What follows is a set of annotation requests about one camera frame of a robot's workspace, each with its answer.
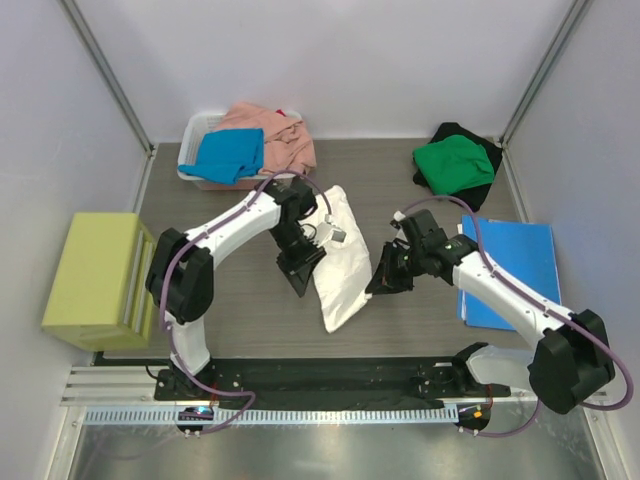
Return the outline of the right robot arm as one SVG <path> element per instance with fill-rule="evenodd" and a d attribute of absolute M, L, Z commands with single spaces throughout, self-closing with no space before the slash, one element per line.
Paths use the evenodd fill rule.
<path fill-rule="evenodd" d="M 395 214 L 393 240 L 366 292 L 397 294 L 429 275 L 471 295 L 509 323 L 525 350 L 477 344 L 458 353 L 450 375 L 453 388 L 471 396 L 488 384 L 533 392 L 550 410 L 566 414 L 615 376 L 602 319 L 590 310 L 575 313 L 540 295 L 497 264 L 477 238 L 448 236 L 426 209 Z"/>

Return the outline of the white printed t-shirt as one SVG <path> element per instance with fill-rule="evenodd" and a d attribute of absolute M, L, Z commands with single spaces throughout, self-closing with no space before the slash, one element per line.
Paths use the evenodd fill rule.
<path fill-rule="evenodd" d="M 324 259 L 313 272 L 313 281 L 325 330 L 333 333 L 356 315 L 369 301 L 365 289 L 373 276 L 369 249 L 360 231 L 345 190 L 334 185 L 317 195 L 317 210 L 301 220 L 305 236 L 316 243 L 316 227 L 326 214 L 346 232 L 342 248 L 323 247 Z"/>

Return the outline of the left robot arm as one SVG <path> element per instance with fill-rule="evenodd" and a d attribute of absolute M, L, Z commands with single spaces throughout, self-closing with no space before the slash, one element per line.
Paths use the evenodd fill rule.
<path fill-rule="evenodd" d="M 301 226 L 316 209 L 315 194 L 304 180 L 269 180 L 216 219 L 187 232 L 170 228 L 161 234 L 146 289 L 159 308 L 162 329 L 169 334 L 171 362 L 181 371 L 177 386 L 188 398 L 202 399 L 212 387 L 212 375 L 206 370 L 211 355 L 204 316 L 213 304 L 217 267 L 268 232 L 279 248 L 278 268 L 302 297 L 313 270 L 326 256 Z"/>

